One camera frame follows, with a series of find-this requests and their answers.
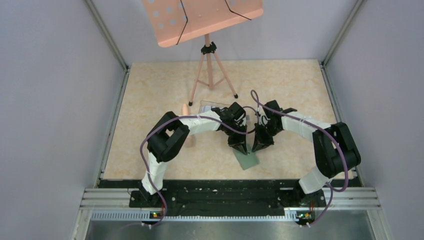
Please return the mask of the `green leather card holder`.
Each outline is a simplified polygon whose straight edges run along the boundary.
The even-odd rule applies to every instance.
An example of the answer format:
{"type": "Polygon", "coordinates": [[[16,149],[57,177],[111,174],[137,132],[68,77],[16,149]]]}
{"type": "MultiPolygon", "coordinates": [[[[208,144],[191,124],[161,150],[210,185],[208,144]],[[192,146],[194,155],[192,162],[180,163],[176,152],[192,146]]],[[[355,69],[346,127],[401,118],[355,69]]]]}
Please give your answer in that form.
{"type": "Polygon", "coordinates": [[[256,156],[256,153],[252,152],[252,148],[250,145],[247,145],[247,154],[243,154],[242,152],[236,149],[233,149],[232,151],[243,171],[253,168],[259,165],[260,163],[258,157],[256,156]]]}

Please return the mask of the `clear plastic card box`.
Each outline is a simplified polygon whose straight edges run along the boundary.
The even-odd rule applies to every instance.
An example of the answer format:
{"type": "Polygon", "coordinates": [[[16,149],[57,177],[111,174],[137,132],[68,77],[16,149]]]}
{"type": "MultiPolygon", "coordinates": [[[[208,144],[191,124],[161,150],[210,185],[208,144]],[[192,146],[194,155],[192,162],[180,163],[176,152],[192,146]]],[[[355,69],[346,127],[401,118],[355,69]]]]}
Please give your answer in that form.
{"type": "Polygon", "coordinates": [[[200,107],[199,107],[199,114],[205,113],[210,111],[213,108],[228,108],[230,105],[225,103],[219,103],[219,102],[212,102],[207,100],[201,100],[200,101],[200,107]]]}

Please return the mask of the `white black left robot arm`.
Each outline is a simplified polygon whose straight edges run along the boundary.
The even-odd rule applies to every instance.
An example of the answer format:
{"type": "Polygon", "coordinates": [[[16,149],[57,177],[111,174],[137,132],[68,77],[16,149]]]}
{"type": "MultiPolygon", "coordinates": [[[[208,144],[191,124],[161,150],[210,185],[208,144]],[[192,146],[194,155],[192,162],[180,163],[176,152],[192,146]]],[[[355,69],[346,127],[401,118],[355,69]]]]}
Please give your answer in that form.
{"type": "Polygon", "coordinates": [[[149,207],[156,206],[160,202],[168,163],[179,154],[187,138],[216,131],[227,135],[230,148],[248,154],[246,111],[237,102],[196,115],[178,116],[173,111],[166,112],[139,147],[140,152],[146,147],[148,153],[140,155],[146,169],[139,188],[141,200],[149,207]]]}

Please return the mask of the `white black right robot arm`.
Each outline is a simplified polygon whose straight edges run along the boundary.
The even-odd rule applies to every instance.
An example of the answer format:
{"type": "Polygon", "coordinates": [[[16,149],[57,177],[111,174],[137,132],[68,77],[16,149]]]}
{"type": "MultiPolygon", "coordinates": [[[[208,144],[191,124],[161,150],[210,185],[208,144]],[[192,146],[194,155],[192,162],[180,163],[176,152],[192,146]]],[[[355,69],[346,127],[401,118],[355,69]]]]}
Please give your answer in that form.
{"type": "Polygon", "coordinates": [[[274,136],[289,131],[313,144],[315,166],[300,178],[293,192],[293,200],[299,206],[307,206],[315,192],[340,173],[345,174],[346,188],[349,170],[362,159],[349,127],[344,122],[334,124],[307,117],[294,108],[283,109],[276,100],[262,107],[265,121],[255,124],[252,151],[257,152],[274,144],[274,136]]]}

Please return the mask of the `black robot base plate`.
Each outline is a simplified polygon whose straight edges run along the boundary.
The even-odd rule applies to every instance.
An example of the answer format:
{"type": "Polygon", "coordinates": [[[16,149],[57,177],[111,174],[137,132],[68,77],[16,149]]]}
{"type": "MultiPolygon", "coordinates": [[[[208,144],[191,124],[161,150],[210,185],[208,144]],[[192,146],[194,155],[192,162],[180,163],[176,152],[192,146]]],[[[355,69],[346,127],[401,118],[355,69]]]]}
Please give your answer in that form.
{"type": "Polygon", "coordinates": [[[253,210],[248,207],[258,207],[264,210],[266,204],[272,208],[310,207],[317,209],[325,207],[326,202],[319,200],[324,195],[322,190],[303,195],[296,191],[298,180],[267,179],[267,180],[164,180],[159,194],[146,201],[140,194],[140,188],[130,195],[131,208],[160,208],[166,214],[181,213],[181,207],[188,206],[194,213],[200,211],[234,209],[234,213],[253,210]]]}

